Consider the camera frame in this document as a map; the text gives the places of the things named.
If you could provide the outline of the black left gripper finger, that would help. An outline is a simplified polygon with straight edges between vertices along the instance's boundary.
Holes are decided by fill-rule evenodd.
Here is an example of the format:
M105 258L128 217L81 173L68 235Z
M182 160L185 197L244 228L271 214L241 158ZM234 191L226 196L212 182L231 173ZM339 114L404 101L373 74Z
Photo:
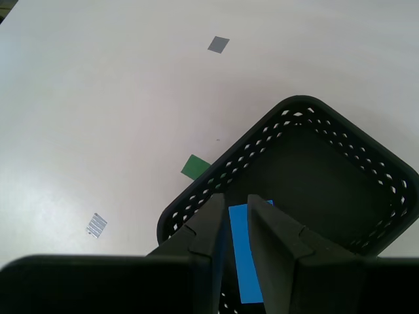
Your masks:
M252 194L249 242L267 313L356 313L360 259Z
M214 194L171 238L147 255L153 261L159 313L217 313L226 252L226 205Z

